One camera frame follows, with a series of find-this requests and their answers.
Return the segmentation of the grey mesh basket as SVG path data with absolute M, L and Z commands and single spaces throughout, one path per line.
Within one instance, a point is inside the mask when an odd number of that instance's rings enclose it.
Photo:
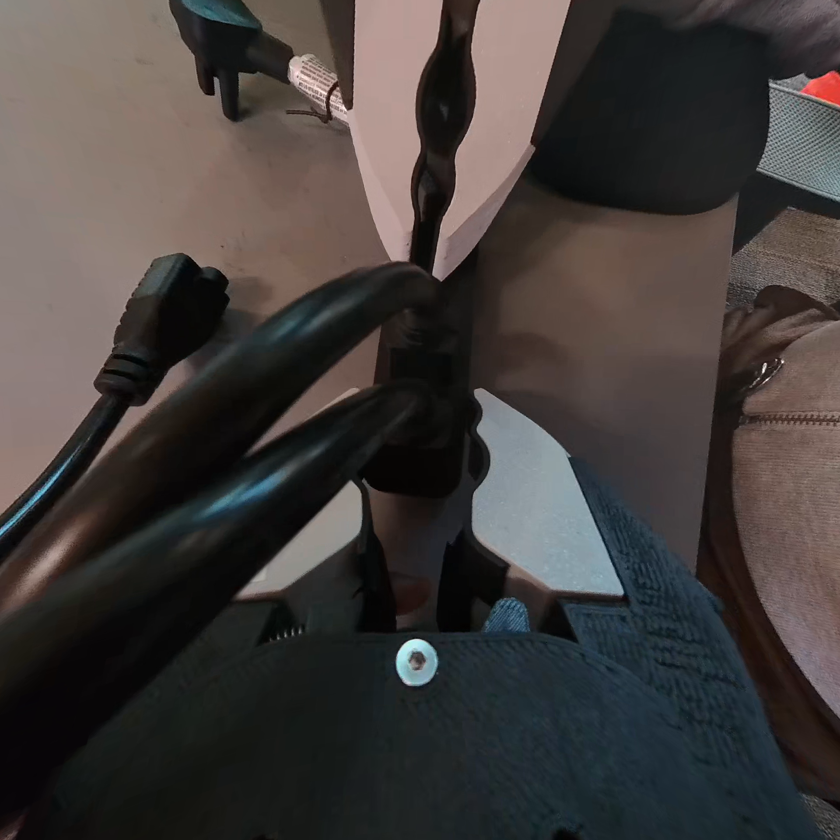
M 839 107 L 776 81 L 757 172 L 807 193 L 839 199 Z

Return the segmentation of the person's zip jacket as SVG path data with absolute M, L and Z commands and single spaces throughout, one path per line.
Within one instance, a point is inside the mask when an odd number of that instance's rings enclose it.
M 723 322 L 696 575 L 797 788 L 839 799 L 839 316 L 783 286 Z

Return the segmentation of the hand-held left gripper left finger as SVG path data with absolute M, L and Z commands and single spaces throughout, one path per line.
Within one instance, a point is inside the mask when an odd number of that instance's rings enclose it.
M 355 547 L 364 522 L 365 491 L 349 482 L 280 550 L 236 599 L 258 599 L 285 591 L 343 550 Z

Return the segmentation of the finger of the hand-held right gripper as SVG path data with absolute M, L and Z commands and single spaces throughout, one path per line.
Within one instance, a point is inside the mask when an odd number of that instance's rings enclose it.
M 534 152 L 532 135 L 569 1 L 481 1 L 470 54 L 475 107 L 455 157 L 455 195 L 437 241 L 443 280 L 499 213 Z
M 377 234 L 390 260 L 407 261 L 413 173 L 421 151 L 417 90 L 438 41 L 441 1 L 356 1 L 353 148 Z

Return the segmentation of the black plug with white label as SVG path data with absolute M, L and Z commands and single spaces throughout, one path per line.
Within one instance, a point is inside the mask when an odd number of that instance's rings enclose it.
M 240 117 L 239 77 L 262 75 L 292 86 L 310 102 L 309 110 L 293 109 L 289 114 L 350 124 L 338 76 L 315 55 L 297 55 L 268 34 L 244 2 L 170 1 L 169 7 L 194 57 L 199 88 L 208 97 L 219 93 L 227 120 Z

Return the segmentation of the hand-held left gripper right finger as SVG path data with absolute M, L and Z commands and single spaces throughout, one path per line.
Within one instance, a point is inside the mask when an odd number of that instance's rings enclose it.
M 620 582 L 571 459 L 540 425 L 475 390 L 486 471 L 471 501 L 479 555 L 500 565 L 500 596 L 622 599 Z

